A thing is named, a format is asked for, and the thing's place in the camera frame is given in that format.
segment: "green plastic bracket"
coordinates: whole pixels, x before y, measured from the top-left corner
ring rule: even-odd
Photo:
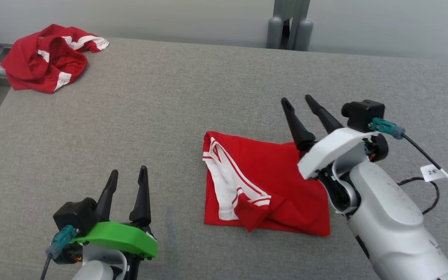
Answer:
[[[91,242],[99,246],[144,257],[156,257],[158,243],[137,227],[116,222],[97,223],[85,237],[78,237],[71,243]]]

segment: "white cable label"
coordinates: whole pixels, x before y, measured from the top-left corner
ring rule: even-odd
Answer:
[[[437,179],[447,178],[448,174],[443,169],[438,169],[433,164],[422,166],[420,168],[421,174],[423,174],[423,178],[425,179],[425,182],[435,181]]]

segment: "white robotic arm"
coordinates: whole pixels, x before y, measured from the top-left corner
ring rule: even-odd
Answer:
[[[307,152],[298,163],[304,179],[316,177],[325,186],[331,205],[346,216],[348,226],[382,280],[448,280],[448,259],[423,225],[416,204],[367,156],[363,141],[375,141],[379,159],[388,152],[386,140],[377,132],[344,128],[311,96],[306,100],[329,135],[315,142],[283,98],[283,109],[297,148]],[[383,117],[384,105],[360,103],[368,119]],[[352,127],[357,127],[352,120]]]

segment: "red cloth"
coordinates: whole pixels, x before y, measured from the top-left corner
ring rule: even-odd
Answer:
[[[302,178],[293,143],[208,131],[203,151],[205,224],[329,235],[325,188]]]
[[[109,42],[75,27],[52,24],[41,32],[18,39],[1,63],[16,90],[53,93],[73,83],[88,60],[84,51],[98,53]]]

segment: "gray fabric tabletop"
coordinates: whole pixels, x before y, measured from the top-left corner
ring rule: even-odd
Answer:
[[[75,83],[55,94],[11,90],[0,108],[0,280],[38,279],[67,201],[98,199],[113,169],[119,184],[110,218],[128,221],[139,167],[149,171],[151,228],[159,257],[139,279],[377,279],[344,218],[331,209],[331,235],[203,223],[206,131],[291,141],[286,96],[318,138],[326,135],[304,101],[312,94],[345,122],[345,102],[372,99],[448,171],[448,64],[411,59],[111,39]],[[428,162],[389,140],[380,165],[396,181]],[[448,182],[425,225],[448,256]],[[424,182],[403,187],[421,208]],[[71,279],[79,265],[51,264],[46,279]]]

